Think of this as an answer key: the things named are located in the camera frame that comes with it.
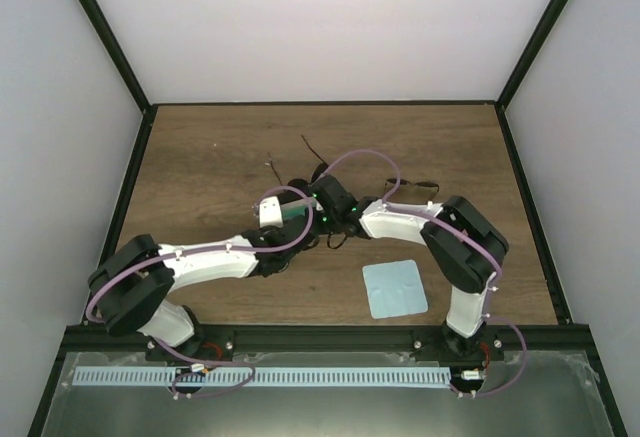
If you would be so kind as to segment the gold-trimmed black sunglasses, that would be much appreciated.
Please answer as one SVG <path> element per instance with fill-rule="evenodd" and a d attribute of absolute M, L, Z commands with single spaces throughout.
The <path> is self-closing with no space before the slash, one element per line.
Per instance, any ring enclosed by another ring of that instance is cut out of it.
<path fill-rule="evenodd" d="M 409 181 L 400 179 L 398 188 L 388 198 L 392 203 L 426 205 L 433 201 L 440 191 L 440 186 L 433 181 Z"/>

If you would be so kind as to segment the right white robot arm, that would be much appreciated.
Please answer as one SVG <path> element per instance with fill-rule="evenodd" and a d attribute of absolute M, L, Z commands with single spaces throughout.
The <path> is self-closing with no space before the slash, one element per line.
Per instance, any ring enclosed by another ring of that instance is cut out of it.
<path fill-rule="evenodd" d="M 445 350 L 465 360 L 479 349 L 509 244 L 467 199 L 453 196 L 423 205 L 358 200 L 331 175 L 312 183 L 310 194 L 321 211 L 319 225 L 328 234 L 426 246 L 452 287 L 442 328 Z"/>

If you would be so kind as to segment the grey glasses case green lining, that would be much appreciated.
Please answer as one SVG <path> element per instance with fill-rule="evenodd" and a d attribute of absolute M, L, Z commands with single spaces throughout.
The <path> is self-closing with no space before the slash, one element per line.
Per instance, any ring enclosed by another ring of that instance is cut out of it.
<path fill-rule="evenodd" d="M 280 220 L 285 222 L 297 216 L 306 216 L 309 207 L 314 211 L 322 211 L 323 207 L 315 197 L 303 198 L 293 193 L 283 193 L 277 196 L 280 208 Z"/>

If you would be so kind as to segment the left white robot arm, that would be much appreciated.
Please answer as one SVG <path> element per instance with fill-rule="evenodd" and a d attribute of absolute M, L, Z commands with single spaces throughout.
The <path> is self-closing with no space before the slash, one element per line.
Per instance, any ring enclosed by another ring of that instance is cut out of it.
<path fill-rule="evenodd" d="M 88 310 L 108 335 L 139 333 L 163 341 L 181 360 L 196 359 L 205 331 L 194 311 L 172 304 L 179 289 L 218 279 L 268 277 L 284 271 L 317 244 L 317 226 L 305 215 L 282 226 L 247 230 L 221 242 L 184 247 L 160 245 L 149 234 L 134 237 L 88 279 Z"/>

